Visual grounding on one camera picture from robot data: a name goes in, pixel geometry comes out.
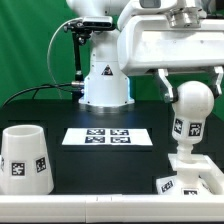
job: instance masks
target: white pawn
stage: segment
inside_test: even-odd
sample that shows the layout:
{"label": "white pawn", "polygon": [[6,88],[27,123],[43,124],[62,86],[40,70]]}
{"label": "white pawn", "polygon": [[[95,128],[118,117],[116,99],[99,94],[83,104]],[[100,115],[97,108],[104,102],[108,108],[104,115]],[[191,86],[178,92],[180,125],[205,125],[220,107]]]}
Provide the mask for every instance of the white pawn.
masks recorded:
{"label": "white pawn", "polygon": [[205,119],[214,106],[214,96],[203,83],[190,81],[178,88],[179,100],[175,112],[173,138],[178,141],[177,158],[191,162],[193,145],[203,138]]}

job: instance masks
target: white paper cup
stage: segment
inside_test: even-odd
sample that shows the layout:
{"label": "white paper cup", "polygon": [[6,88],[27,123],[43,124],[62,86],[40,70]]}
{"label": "white paper cup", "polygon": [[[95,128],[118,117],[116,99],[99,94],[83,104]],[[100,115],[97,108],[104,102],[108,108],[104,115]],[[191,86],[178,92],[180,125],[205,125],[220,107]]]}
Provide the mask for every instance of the white paper cup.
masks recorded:
{"label": "white paper cup", "polygon": [[19,125],[2,136],[0,188],[5,195],[46,195],[53,190],[43,128]]}

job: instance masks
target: black cable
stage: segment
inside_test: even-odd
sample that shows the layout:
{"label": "black cable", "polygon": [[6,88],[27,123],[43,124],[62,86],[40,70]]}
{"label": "black cable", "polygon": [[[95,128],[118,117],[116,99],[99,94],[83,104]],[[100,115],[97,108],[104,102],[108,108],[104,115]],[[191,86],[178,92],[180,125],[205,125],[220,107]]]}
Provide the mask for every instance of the black cable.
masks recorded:
{"label": "black cable", "polygon": [[73,45],[74,45],[74,54],[75,54],[75,68],[76,71],[81,71],[81,59],[80,59],[80,50],[79,50],[79,39],[76,33],[72,33]]}
{"label": "black cable", "polygon": [[56,84],[56,85],[51,85],[51,84],[46,84],[46,85],[42,85],[42,86],[38,86],[38,87],[33,87],[33,88],[29,88],[29,89],[25,89],[25,90],[22,90],[14,95],[12,95],[10,98],[8,98],[2,105],[2,107],[6,106],[8,103],[10,103],[14,98],[16,98],[17,96],[20,96],[22,94],[25,94],[25,93],[28,93],[28,92],[32,92],[32,91],[36,91],[34,93],[34,96],[38,93],[39,90],[42,90],[42,89],[53,89],[53,88],[56,88],[56,89],[60,89],[62,91],[66,91],[66,92],[70,92],[72,93],[72,91],[70,90],[66,90],[66,89],[63,89],[61,87],[66,87],[66,86],[71,86],[71,83],[65,83],[65,84]]}

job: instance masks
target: black table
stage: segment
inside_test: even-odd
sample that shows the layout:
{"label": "black table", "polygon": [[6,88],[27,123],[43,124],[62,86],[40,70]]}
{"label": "black table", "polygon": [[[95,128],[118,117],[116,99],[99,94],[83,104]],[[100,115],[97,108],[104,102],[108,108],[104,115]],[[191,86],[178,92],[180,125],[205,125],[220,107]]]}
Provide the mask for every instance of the black table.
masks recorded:
{"label": "black table", "polygon": [[[157,194],[157,178],[174,175],[168,153],[173,110],[163,102],[136,102],[132,111],[99,115],[69,100],[19,100],[0,110],[4,128],[35,124],[44,128],[55,188],[52,194]],[[68,128],[147,129],[153,146],[65,146]],[[193,153],[210,156],[224,168],[224,122],[211,114],[204,139]]]}

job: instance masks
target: white sphere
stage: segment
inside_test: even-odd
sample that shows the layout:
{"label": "white sphere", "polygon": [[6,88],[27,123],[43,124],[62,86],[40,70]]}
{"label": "white sphere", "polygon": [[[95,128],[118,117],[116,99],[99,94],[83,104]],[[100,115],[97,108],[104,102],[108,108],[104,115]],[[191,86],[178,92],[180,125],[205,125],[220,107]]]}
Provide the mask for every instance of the white sphere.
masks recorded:
{"label": "white sphere", "polygon": [[205,119],[214,106],[212,91],[205,84],[190,81],[178,88],[179,100],[173,104],[176,115],[188,119]]}

